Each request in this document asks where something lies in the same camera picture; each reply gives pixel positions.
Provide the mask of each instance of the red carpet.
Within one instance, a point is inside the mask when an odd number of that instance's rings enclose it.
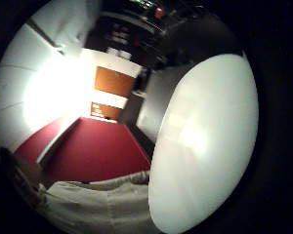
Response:
[[[54,125],[48,125],[29,141],[45,139],[44,133],[55,132]],[[23,145],[17,153],[35,164],[43,150],[42,143]],[[35,149],[27,148],[35,145],[38,145]],[[81,118],[50,160],[46,174],[56,180],[100,181],[149,170],[149,167],[146,154],[125,125]]]
[[[27,139],[15,152],[30,165],[36,165],[36,159],[47,144],[60,132],[67,119],[62,117],[42,128]]]

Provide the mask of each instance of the wall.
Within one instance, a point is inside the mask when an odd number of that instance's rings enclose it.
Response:
[[[138,128],[154,143],[178,82],[193,65],[168,67],[151,74],[146,88],[146,99],[137,120]]]
[[[76,60],[84,39],[71,38],[77,31],[85,37],[93,26],[95,15],[89,16],[87,10],[90,3],[99,1],[53,1],[33,16],[50,38],[69,42],[65,56],[28,24],[9,45],[0,63],[0,146],[15,151],[43,126],[81,111],[84,87]]]
[[[79,57],[80,71],[83,73],[83,85],[85,87],[87,107],[85,108],[83,116],[88,117],[90,114],[90,103],[98,102],[107,104],[117,108],[124,108],[127,98],[94,90],[96,82],[97,67],[104,67],[114,70],[125,75],[137,78],[141,72],[142,67],[127,59],[117,57],[108,53],[94,51],[90,49],[82,49]]]
[[[78,57],[88,31],[94,27],[101,0],[51,1],[32,20],[68,57]]]

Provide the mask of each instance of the white panel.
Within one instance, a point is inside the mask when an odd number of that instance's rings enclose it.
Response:
[[[90,61],[94,66],[101,66],[136,78],[142,67],[134,62],[108,53],[83,49],[81,60]]]
[[[0,111],[0,146],[10,147],[22,136],[28,136],[28,133],[32,133],[22,118],[22,113],[22,103]]]
[[[9,45],[0,65],[38,70],[54,54],[58,52],[25,24]]]
[[[257,125],[256,86],[244,58],[216,56],[184,76],[150,170],[148,203],[160,230],[185,232],[225,202],[247,167]]]
[[[0,109],[25,101],[25,91],[35,71],[0,67]]]
[[[91,94],[91,101],[123,109],[127,98],[95,90]]]
[[[192,65],[183,65],[152,72],[137,126],[153,142],[156,142],[166,108],[178,82],[191,67]]]
[[[51,1],[32,19],[57,45],[63,45],[66,56],[75,57],[95,24],[100,5],[100,0]]]

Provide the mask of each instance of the fisheye lens view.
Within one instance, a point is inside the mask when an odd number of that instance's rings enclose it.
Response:
[[[68,234],[188,233],[241,181],[258,84],[199,0],[53,0],[0,60],[0,163]]]

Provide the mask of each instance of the white wall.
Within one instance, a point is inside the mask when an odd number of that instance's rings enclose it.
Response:
[[[101,0],[56,0],[32,16],[33,21],[68,57],[79,55],[88,31],[94,27]]]
[[[84,83],[77,59],[99,3],[52,1],[33,16],[51,38],[66,44],[65,56],[27,24],[17,33],[0,63],[0,146],[15,151],[45,125],[81,111]],[[80,32],[83,39],[73,40]]]
[[[142,69],[140,65],[127,59],[104,52],[82,49],[79,58],[79,69],[80,73],[83,74],[82,80],[84,87],[86,88],[85,91],[87,90],[87,100],[85,103],[88,103],[88,106],[85,108],[83,114],[86,117],[89,117],[90,115],[91,101],[118,108],[124,108],[127,102],[127,98],[125,97],[94,90],[98,66],[121,72],[134,78],[137,78]]]

